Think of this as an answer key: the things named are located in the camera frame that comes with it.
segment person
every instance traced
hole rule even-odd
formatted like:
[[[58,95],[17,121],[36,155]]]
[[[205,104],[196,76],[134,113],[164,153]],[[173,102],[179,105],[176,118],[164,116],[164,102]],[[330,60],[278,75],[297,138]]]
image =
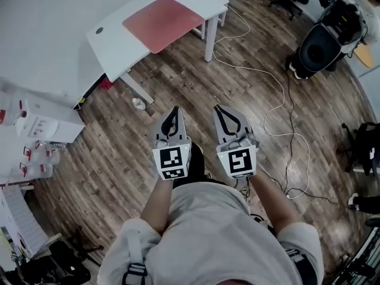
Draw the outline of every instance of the person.
[[[249,180],[275,236],[237,190],[206,177],[194,143],[188,174],[158,179],[140,218],[127,220],[108,250],[99,285],[322,283],[317,230],[263,171]]]
[[[380,0],[344,0],[345,2],[355,4],[362,10],[360,18],[365,21],[363,29],[364,38],[362,43],[364,45],[373,45],[380,38],[380,19],[378,17],[378,7],[380,7]],[[341,48],[341,53],[326,69],[328,71],[335,71],[337,62],[356,49],[357,40],[344,45]]]
[[[360,197],[354,193],[348,200],[348,206],[357,211],[380,214],[380,197]]]

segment black strap buckle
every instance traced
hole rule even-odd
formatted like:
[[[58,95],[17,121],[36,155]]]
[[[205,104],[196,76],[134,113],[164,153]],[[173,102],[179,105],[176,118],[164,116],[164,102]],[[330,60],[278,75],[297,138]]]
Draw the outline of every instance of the black strap buckle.
[[[296,265],[298,273],[300,274],[302,279],[302,284],[317,285],[318,279],[316,277],[315,270],[308,258],[296,249],[288,249],[286,250],[286,253]]]
[[[131,263],[128,271],[123,275],[122,285],[145,285],[147,275],[147,268],[144,264]]]

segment small white object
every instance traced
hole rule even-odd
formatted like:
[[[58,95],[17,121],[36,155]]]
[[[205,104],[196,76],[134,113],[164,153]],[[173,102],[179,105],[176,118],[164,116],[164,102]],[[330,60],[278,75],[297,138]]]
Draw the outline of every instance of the small white object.
[[[120,78],[129,85],[132,90],[145,99],[147,103],[154,103],[154,99],[127,72],[120,75]]]
[[[133,104],[133,107],[135,107],[139,111],[143,111],[146,108],[145,103],[140,98],[133,98],[132,104]]]
[[[369,153],[369,159],[373,159],[375,157],[375,148],[372,148]]]

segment white wall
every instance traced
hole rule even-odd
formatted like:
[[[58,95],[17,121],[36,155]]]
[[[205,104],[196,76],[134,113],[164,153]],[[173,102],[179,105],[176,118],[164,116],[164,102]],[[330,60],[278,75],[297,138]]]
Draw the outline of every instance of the white wall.
[[[359,78],[364,92],[372,106],[373,112],[380,122],[380,67]]]

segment shoe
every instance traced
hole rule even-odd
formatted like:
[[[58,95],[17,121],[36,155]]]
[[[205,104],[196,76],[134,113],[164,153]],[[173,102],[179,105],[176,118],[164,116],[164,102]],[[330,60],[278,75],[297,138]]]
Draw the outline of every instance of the shoe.
[[[356,198],[358,196],[359,196],[359,194],[357,194],[357,193],[354,193],[353,195],[351,195],[351,197],[349,198],[349,200],[347,202],[349,209],[358,210],[358,206],[354,204],[354,198]]]
[[[291,66],[291,64],[292,64],[292,57],[293,57],[293,55],[292,56],[288,56],[286,58],[286,60],[285,60],[285,69],[286,70],[290,69],[291,71],[294,72],[295,69]]]
[[[211,172],[208,170],[204,170],[204,174],[206,175],[207,179],[213,179],[213,176],[211,175]]]

